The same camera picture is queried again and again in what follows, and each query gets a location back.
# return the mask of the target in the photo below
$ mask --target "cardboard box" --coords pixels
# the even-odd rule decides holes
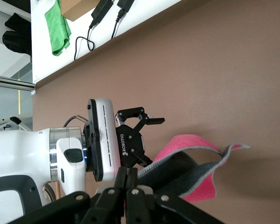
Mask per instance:
[[[75,21],[94,9],[100,0],[61,0],[61,12],[65,18]]]

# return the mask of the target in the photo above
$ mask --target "green cloth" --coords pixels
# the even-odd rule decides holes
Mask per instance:
[[[60,0],[56,0],[54,6],[44,16],[50,33],[52,54],[59,56],[62,50],[69,46],[71,34],[66,18],[61,15]]]

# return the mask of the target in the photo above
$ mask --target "screw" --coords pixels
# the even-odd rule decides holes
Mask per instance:
[[[114,193],[115,193],[115,190],[113,190],[113,189],[111,189],[111,190],[108,191],[108,194],[109,194],[109,195],[112,195],[112,194],[114,194]]]
[[[131,191],[131,193],[132,193],[133,195],[137,195],[137,194],[139,193],[139,190],[138,190],[138,189],[133,189],[133,190]]]
[[[160,199],[163,201],[163,202],[167,202],[169,200],[169,197],[167,195],[162,195],[160,197]]]
[[[82,200],[83,198],[84,198],[84,196],[82,196],[82,195],[77,195],[77,196],[75,197],[75,200],[80,201],[80,200]]]

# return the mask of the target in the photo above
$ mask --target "brown wall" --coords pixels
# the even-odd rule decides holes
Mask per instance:
[[[177,134],[250,145],[215,172],[217,197],[195,205],[229,224],[280,223],[280,0],[181,1],[37,87],[35,130],[87,116],[89,98],[107,97],[115,112],[165,117],[141,131],[151,158]],[[88,174],[91,195],[104,184]]]

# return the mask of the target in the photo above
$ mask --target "robotiq logo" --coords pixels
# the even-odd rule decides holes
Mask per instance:
[[[125,147],[124,134],[120,134],[120,140],[121,140],[122,155],[128,155]]]

